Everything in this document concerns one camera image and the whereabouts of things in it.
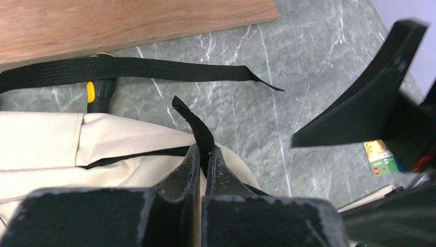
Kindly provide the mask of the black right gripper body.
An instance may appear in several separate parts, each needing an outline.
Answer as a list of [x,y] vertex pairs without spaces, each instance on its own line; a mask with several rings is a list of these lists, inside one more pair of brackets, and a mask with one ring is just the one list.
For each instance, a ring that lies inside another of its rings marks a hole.
[[[421,104],[400,91],[381,140],[407,172],[435,169],[435,88]],[[435,182],[342,212],[352,240],[370,246],[435,246]]]

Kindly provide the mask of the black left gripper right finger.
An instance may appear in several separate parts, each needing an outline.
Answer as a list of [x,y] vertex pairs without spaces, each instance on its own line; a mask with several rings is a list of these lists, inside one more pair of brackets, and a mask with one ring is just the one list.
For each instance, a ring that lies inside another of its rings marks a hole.
[[219,147],[209,154],[201,246],[348,246],[328,201],[259,196],[230,171]]

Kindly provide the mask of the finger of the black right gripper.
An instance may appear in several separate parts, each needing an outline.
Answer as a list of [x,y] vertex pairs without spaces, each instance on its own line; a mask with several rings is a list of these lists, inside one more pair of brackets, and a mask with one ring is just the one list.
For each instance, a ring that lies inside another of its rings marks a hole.
[[396,21],[356,81],[292,136],[297,147],[335,146],[381,139],[399,88],[429,25]]

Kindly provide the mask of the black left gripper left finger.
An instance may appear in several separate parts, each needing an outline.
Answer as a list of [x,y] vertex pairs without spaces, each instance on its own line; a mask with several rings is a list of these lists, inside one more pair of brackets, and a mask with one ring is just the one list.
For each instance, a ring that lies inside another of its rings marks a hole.
[[200,154],[152,187],[48,188],[18,207],[1,246],[198,246]]

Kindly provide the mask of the beige canvas backpack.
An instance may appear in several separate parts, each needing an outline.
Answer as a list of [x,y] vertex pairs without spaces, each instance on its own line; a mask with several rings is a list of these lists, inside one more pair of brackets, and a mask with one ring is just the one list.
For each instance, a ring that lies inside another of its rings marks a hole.
[[[100,54],[3,71],[1,92],[119,77],[260,82],[246,66]],[[107,113],[1,112],[1,234],[37,189],[154,185],[193,144],[192,134]]]

